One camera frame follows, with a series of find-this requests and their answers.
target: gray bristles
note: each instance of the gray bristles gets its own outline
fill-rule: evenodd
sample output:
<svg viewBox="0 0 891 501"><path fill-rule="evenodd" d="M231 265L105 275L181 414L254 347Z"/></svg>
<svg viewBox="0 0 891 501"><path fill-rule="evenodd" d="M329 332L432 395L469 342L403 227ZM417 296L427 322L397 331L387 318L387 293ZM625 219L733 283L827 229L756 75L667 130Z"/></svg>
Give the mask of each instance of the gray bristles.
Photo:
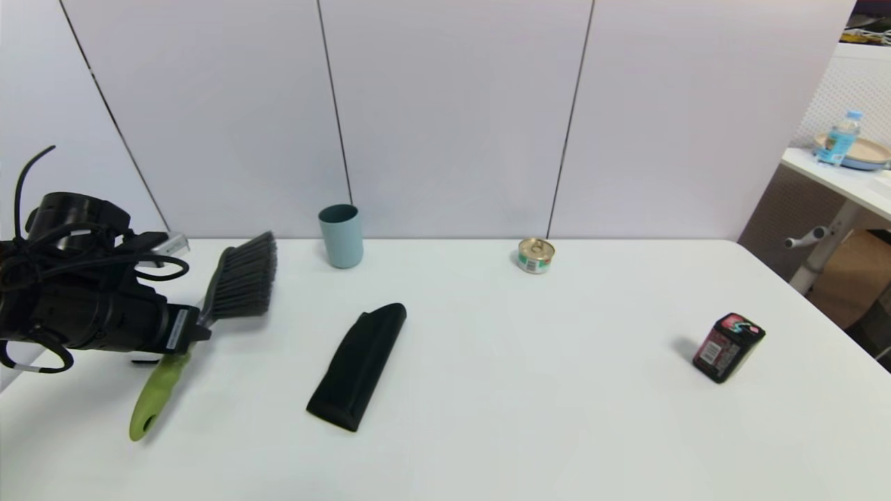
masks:
<svg viewBox="0 0 891 501"><path fill-rule="evenodd" d="M222 269L214 287L210 316L219 320L263 315L269 310L277 264L272 232L226 249L219 265Z"/></svg>

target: tin can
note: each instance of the tin can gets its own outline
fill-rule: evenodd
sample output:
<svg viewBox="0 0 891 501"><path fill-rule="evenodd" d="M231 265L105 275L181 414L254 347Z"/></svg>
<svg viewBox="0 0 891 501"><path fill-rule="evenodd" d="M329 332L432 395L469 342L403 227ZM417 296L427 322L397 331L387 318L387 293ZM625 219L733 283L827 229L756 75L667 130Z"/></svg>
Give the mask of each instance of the tin can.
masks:
<svg viewBox="0 0 891 501"><path fill-rule="evenodd" d="M725 382L764 338L760 326L737 313L715 322L693 357L693 364L714 382Z"/></svg>
<svg viewBox="0 0 891 501"><path fill-rule="evenodd" d="M519 243L517 264L523 271L539 275L551 268L554 246L541 238L527 238Z"/></svg>

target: blue cup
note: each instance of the blue cup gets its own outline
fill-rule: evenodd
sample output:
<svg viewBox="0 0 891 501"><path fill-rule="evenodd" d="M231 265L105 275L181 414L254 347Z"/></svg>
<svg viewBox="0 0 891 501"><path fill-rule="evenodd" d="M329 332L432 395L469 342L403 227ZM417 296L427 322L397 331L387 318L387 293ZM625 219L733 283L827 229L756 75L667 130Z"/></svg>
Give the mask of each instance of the blue cup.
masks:
<svg viewBox="0 0 891 501"><path fill-rule="evenodd" d="M362 220L359 209L342 203L319 212L319 225L328 262L333 267L351 268L362 261Z"/></svg>

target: green brush handle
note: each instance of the green brush handle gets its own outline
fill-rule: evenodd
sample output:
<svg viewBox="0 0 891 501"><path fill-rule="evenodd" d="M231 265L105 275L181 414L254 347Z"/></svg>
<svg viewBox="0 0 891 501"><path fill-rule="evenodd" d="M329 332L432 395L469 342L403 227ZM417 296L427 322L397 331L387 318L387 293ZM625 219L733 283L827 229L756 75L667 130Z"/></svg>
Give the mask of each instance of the green brush handle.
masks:
<svg viewBox="0 0 891 501"><path fill-rule="evenodd" d="M143 392L139 394L133 417L130 418L130 439L134 442L142 439L158 421L158 415L170 400L170 394L179 381L185 365L192 358L192 346L183 355L165 355L158 366L151 372L149 381L145 382Z"/></svg>

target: plastic bottle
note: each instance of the plastic bottle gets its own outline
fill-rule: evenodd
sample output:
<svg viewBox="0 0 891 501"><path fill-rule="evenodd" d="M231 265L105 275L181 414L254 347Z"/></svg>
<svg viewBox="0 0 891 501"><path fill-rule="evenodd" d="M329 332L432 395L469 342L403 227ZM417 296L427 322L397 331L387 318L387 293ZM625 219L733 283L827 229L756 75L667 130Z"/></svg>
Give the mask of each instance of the plastic bottle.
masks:
<svg viewBox="0 0 891 501"><path fill-rule="evenodd" d="M845 119L833 126L826 138L826 144L817 150L817 160L830 163L836 167L841 165L857 136L860 135L860 119L863 114L859 111L848 110Z"/></svg>

